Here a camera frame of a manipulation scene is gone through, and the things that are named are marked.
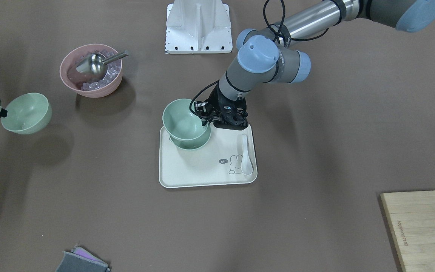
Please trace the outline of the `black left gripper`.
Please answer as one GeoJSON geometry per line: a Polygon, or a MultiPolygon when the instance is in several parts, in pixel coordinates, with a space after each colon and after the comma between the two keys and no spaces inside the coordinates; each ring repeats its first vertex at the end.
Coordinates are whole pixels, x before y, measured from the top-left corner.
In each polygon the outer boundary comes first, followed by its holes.
{"type": "Polygon", "coordinates": [[[194,113],[202,126],[214,124],[216,128],[244,130],[248,127],[247,105],[244,98],[230,100],[218,88],[211,91],[205,101],[194,102],[194,113]]]}

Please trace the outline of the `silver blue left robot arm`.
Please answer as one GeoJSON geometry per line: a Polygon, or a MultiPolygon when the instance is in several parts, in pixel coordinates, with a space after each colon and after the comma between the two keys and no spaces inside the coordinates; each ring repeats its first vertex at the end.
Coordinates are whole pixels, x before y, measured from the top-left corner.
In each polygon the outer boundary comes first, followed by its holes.
{"type": "Polygon", "coordinates": [[[202,126],[222,129],[248,127],[246,96],[259,83],[304,81],[310,73],[309,56],[291,50],[293,42],[311,41],[332,26],[357,18],[368,19],[398,31],[418,32],[435,20],[435,0],[323,0],[262,30],[246,29],[237,40],[237,56],[207,100],[189,104],[202,126]]]}

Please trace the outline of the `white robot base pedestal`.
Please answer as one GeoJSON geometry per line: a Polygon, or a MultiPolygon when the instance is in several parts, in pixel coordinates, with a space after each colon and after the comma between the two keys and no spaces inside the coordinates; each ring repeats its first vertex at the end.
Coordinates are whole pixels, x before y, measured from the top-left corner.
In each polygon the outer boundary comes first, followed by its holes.
{"type": "Polygon", "coordinates": [[[221,0],[175,0],[166,11],[167,54],[232,52],[229,6],[221,0]]]}

